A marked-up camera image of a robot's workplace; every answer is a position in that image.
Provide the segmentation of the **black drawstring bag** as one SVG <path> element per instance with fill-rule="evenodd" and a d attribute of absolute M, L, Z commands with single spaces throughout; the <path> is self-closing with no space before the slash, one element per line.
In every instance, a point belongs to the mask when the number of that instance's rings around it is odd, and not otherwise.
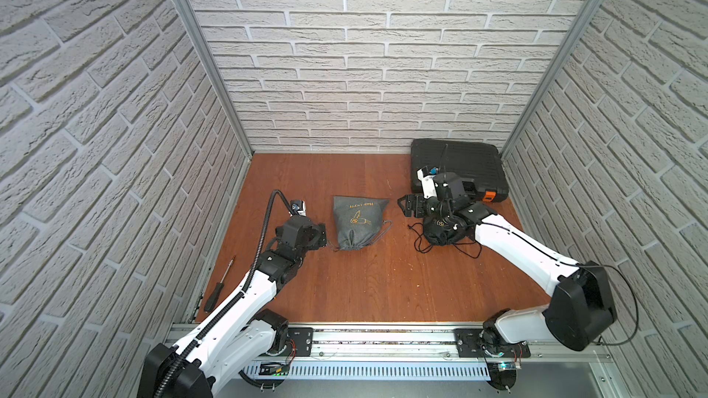
<path fill-rule="evenodd" d="M 482 245 L 473 238 L 470 228 L 466 223 L 453 220 L 443 221 L 426 217 L 423 221 L 407 226 L 417 237 L 414 240 L 414 249 L 419 254 L 428 254 L 435 247 L 453 246 L 455 250 L 471 259 L 479 259 L 482 254 Z M 470 254 L 462 246 L 477 245 L 478 252 Z"/>

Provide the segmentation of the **grey drawstring bag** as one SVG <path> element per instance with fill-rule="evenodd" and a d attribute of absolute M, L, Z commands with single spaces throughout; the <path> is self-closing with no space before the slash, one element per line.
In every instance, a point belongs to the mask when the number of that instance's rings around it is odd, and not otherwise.
<path fill-rule="evenodd" d="M 384 220 L 387 199 L 338 195 L 333 202 L 337 250 L 358 251 L 371 246 L 393 226 L 391 220 Z"/>

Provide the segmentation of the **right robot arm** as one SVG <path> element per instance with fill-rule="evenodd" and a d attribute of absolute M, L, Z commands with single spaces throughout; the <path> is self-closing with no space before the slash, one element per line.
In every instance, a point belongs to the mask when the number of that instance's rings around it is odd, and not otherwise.
<path fill-rule="evenodd" d="M 420 236 L 430 247 L 470 238 L 503 256 L 551 298 L 548 304 L 497 313 L 483 325 L 479 345 L 494 357 L 528 341 L 555 340 L 573 351 L 604 345 L 603 333 L 618 315 L 608 266 L 579 263 L 518 230 L 505 217 L 465 191 L 462 179 L 436 168 L 419 170 L 421 193 L 404 195 L 405 217 L 420 219 Z"/>

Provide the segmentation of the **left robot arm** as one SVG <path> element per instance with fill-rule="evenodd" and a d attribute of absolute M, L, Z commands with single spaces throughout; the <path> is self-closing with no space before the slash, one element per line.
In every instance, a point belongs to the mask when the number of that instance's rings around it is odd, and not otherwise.
<path fill-rule="evenodd" d="M 266 306 L 295 278 L 306 254 L 327 243 L 326 226 L 306 217 L 304 201 L 284 203 L 289 219 L 271 241 L 259 239 L 240 285 L 175 344 L 149 352 L 139 397 L 214 397 L 254 359 L 284 349 L 288 321 Z"/>

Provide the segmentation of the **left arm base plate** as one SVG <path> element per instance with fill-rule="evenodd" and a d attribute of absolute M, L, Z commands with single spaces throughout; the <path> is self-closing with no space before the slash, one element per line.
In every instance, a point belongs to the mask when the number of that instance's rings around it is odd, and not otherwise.
<path fill-rule="evenodd" d="M 313 327 L 290 327 L 283 339 L 284 346 L 277 353 L 277 357 L 310 357 L 314 333 Z"/>

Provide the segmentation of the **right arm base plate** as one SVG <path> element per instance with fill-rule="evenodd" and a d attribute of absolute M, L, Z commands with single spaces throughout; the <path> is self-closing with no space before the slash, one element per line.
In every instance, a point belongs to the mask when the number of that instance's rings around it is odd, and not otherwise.
<path fill-rule="evenodd" d="M 457 353 L 461 359 L 472 359 L 472 357 L 527 359 L 531 357 L 527 344 L 505 342 L 493 328 L 455 328 L 453 333 L 457 343 Z"/>

